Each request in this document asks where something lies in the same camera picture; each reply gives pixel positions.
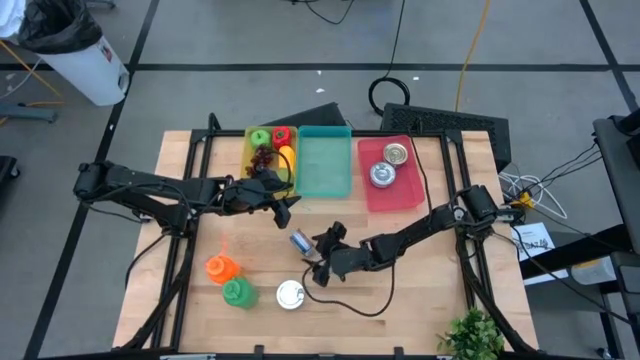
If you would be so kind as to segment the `black flat panel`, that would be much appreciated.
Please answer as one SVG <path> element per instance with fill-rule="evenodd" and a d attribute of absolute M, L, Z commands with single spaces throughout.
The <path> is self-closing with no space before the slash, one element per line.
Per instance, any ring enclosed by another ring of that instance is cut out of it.
<path fill-rule="evenodd" d="M 277 119 L 265 126 L 346 126 L 347 123 L 335 102 L 327 103 L 287 117 Z"/>

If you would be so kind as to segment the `teal plastic tray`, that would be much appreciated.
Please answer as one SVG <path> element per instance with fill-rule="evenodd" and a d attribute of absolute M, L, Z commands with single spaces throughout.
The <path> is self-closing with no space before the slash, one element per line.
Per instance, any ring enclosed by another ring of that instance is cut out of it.
<path fill-rule="evenodd" d="M 346 126 L 301 126 L 295 190 L 307 198 L 347 198 L 352 190 L 352 138 Z"/>

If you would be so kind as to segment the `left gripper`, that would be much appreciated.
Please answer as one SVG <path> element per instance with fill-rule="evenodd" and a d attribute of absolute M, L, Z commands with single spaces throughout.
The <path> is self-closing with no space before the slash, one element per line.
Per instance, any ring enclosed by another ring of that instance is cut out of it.
<path fill-rule="evenodd" d="M 300 197 L 275 200 L 274 193 L 285 185 L 275 171 L 263 169 L 257 173 L 257 178 L 241 179 L 224 189 L 220 211 L 222 214 L 252 213 L 272 206 L 274 222 L 279 229 L 285 229 L 291 219 L 290 208 L 300 200 Z"/>

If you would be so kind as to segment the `red plastic tray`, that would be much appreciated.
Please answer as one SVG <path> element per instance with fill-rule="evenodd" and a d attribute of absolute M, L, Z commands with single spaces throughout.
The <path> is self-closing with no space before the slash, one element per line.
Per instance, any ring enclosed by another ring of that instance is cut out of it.
<path fill-rule="evenodd" d="M 388 187 L 376 187 L 370 170 L 375 164 L 385 161 L 385 150 L 391 144 L 399 144 L 405 149 L 406 161 L 395 168 L 396 178 Z M 357 158 L 370 212 L 404 211 L 424 202 L 423 180 L 407 135 L 361 138 L 357 141 Z"/>

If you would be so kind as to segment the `white printed paper sheet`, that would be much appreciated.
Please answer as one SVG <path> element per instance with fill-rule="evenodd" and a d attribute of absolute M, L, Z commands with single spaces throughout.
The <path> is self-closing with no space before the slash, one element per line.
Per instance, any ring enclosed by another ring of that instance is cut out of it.
<path fill-rule="evenodd" d="M 529 258 L 527 253 L 531 256 L 537 256 L 555 248 L 555 244 L 543 223 L 516 225 L 512 229 L 512 237 L 518 248 L 518 260 L 520 262 Z M 564 279 L 568 277 L 568 272 L 563 269 L 555 271 L 553 275 Z M 553 280 L 555 280 L 553 276 L 543 274 L 524 280 L 524 285 L 536 285 Z"/>

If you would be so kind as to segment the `white trash bin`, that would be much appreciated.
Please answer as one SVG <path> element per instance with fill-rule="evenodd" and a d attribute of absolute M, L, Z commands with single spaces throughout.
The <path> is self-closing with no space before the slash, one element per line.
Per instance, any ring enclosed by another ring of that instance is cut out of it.
<path fill-rule="evenodd" d="M 121 102 L 129 88 L 129 71 L 104 36 L 84 50 L 38 56 L 96 106 Z"/>

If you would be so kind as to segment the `blue pink label tin can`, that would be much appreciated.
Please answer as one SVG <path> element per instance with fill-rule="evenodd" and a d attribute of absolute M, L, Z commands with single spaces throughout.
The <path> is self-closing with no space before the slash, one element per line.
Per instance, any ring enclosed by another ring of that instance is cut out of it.
<path fill-rule="evenodd" d="M 315 254 L 315 248 L 311 240 L 300 230 L 295 230 L 289 237 L 293 246 L 306 258 L 311 258 Z"/>

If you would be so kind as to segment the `dark red toy grapes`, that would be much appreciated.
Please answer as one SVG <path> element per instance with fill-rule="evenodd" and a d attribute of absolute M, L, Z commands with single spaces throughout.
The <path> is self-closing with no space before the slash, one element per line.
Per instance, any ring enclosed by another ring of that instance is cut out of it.
<path fill-rule="evenodd" d="M 245 167 L 246 175 L 255 178 L 270 167 L 274 159 L 274 150 L 267 146 L 259 146 L 255 149 L 249 165 Z"/>

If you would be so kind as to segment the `small green potted plant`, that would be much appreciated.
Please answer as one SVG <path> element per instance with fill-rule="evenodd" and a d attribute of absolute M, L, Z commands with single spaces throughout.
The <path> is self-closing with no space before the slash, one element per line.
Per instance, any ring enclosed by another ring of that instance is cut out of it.
<path fill-rule="evenodd" d="M 477 308 L 455 318 L 450 330 L 437 337 L 437 350 L 453 360 L 497 360 L 505 344 L 494 320 Z"/>

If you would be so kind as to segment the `white cloth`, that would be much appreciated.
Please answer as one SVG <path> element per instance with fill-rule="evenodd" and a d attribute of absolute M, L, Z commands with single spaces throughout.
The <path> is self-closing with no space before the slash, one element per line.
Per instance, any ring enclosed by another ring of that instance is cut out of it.
<path fill-rule="evenodd" d="M 7 39 L 19 32 L 24 20 L 26 0 L 0 0 L 0 39 Z"/>

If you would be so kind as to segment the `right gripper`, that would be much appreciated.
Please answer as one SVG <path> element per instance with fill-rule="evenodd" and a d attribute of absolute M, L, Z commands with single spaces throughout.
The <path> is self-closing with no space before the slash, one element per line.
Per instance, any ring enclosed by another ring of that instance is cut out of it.
<path fill-rule="evenodd" d="M 325 233 L 313 237 L 316 250 L 330 250 L 330 265 L 327 262 L 317 262 L 311 266 L 312 280 L 320 287 L 328 285 L 330 268 L 340 280 L 345 280 L 346 275 L 353 272 L 371 270 L 370 247 L 367 244 L 360 244 L 358 247 L 346 245 L 342 242 L 345 235 L 345 226 L 335 221 Z"/>

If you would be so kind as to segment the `black equipment cart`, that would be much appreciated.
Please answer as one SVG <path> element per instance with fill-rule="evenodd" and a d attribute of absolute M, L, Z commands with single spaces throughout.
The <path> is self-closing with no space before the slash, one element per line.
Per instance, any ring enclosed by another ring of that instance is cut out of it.
<path fill-rule="evenodd" d="M 572 243 L 527 259 L 520 265 L 521 273 L 530 278 L 610 258 L 615 278 L 599 288 L 621 294 L 624 319 L 640 352 L 640 108 L 625 117 L 597 119 L 593 127 L 622 223 L 594 235 L 584 233 Z"/>

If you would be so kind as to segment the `olive label tin can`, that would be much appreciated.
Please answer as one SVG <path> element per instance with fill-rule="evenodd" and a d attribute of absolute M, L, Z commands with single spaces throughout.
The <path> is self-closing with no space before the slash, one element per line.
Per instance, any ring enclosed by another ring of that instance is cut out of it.
<path fill-rule="evenodd" d="M 388 188 L 396 180 L 396 170 L 387 162 L 377 162 L 371 166 L 369 178 L 374 187 Z"/>
<path fill-rule="evenodd" d="M 282 282 L 276 290 L 276 300 L 285 310 L 299 308 L 303 304 L 304 298 L 305 291 L 303 286 L 295 280 Z"/>
<path fill-rule="evenodd" d="M 400 143 L 389 143 L 383 149 L 383 158 L 394 168 L 401 167 L 408 161 L 408 150 Z"/>

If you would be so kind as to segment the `green plastic bottle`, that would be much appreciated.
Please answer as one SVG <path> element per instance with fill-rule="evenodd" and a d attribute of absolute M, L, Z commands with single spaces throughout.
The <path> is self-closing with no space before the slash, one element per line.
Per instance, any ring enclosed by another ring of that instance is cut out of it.
<path fill-rule="evenodd" d="M 222 287 L 225 302 L 233 307 L 250 309 L 258 302 L 258 292 L 244 277 L 234 277 Z"/>

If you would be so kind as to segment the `black bin liner bag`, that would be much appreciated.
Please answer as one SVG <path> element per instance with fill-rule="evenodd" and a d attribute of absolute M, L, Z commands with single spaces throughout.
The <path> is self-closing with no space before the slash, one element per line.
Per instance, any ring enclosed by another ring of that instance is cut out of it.
<path fill-rule="evenodd" d="M 67 54 L 96 44 L 101 26 L 84 0 L 31 0 L 25 7 L 17 42 L 37 54 Z"/>

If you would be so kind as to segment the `yellow toy fruit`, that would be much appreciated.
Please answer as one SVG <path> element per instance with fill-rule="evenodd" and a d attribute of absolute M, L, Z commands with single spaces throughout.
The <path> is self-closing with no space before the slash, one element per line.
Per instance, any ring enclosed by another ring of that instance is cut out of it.
<path fill-rule="evenodd" d="M 278 158 L 278 167 L 280 169 L 295 171 L 296 153 L 289 145 L 283 145 L 278 149 L 280 153 Z"/>

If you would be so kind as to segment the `yellow plastic tray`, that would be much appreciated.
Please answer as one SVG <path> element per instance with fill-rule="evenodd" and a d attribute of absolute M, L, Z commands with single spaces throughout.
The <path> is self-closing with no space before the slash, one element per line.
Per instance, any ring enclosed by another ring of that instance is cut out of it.
<path fill-rule="evenodd" d="M 253 156 L 255 149 L 252 148 L 252 146 L 250 145 L 250 140 L 249 140 L 249 135 L 251 134 L 252 131 L 257 130 L 257 129 L 269 129 L 271 131 L 271 133 L 273 132 L 273 129 L 275 127 L 278 126 L 252 126 L 252 127 L 248 127 L 245 130 L 244 133 L 244 142 L 243 142 L 243 154 L 242 154 L 242 161 L 241 161 L 241 177 L 242 178 L 249 178 L 246 175 L 245 172 L 245 167 L 249 165 L 249 161 L 251 159 L 251 157 Z M 298 153 L 298 129 L 296 127 L 293 126 L 287 126 L 291 129 L 292 135 L 293 135 L 293 140 L 292 140 L 292 144 L 291 147 L 295 150 L 296 153 L 296 161 L 297 161 L 297 153 Z M 276 172 L 276 170 L 279 168 L 278 167 L 278 158 L 280 153 L 278 152 L 278 150 L 274 149 L 272 146 L 270 147 L 271 149 L 274 150 L 274 159 L 270 164 L 269 169 L 273 170 Z M 296 161 L 295 161 L 295 180 L 296 180 L 296 175 L 297 175 L 297 171 L 296 171 Z M 286 183 L 287 185 L 289 185 L 289 187 L 287 189 L 283 189 L 280 192 L 275 194 L 276 198 L 283 198 L 283 197 L 289 197 L 295 194 L 295 181 L 293 184 L 290 183 Z"/>

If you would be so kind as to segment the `light grey device box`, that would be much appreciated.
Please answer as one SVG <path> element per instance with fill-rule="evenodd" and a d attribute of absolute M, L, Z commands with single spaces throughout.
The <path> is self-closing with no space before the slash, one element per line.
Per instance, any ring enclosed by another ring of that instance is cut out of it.
<path fill-rule="evenodd" d="M 616 274 L 609 256 L 574 265 L 572 278 L 581 285 L 595 285 L 615 281 Z"/>

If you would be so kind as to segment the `grey stand foot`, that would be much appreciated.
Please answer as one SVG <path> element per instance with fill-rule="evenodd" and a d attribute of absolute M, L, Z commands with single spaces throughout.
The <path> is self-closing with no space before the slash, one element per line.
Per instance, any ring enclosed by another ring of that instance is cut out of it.
<path fill-rule="evenodd" d="M 41 120 L 54 123 L 58 114 L 51 104 L 2 104 L 0 103 L 0 118 L 19 118 L 28 120 Z"/>

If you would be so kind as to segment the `red toy bell pepper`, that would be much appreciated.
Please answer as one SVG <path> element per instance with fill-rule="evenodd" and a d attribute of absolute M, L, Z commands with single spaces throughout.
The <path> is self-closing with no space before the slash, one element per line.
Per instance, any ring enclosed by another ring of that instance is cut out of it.
<path fill-rule="evenodd" d="M 276 150 L 284 146 L 291 146 L 293 135 L 291 129 L 287 126 L 278 126 L 272 132 L 272 147 Z"/>

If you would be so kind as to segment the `black floor object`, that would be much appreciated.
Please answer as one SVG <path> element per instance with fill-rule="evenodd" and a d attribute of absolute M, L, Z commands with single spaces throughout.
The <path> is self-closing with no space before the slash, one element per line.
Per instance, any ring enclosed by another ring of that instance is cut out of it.
<path fill-rule="evenodd" d="M 8 192 L 11 183 L 21 175 L 16 158 L 0 155 L 0 201 Z"/>

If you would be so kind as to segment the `orange plastic bottle with strap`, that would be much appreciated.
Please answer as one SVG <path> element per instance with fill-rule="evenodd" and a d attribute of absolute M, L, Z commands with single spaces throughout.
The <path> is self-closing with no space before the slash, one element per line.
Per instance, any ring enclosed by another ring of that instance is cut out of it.
<path fill-rule="evenodd" d="M 207 276 L 218 285 L 224 285 L 241 272 L 240 265 L 227 254 L 227 250 L 228 241 L 226 237 L 223 237 L 219 253 L 210 257 L 205 263 Z"/>

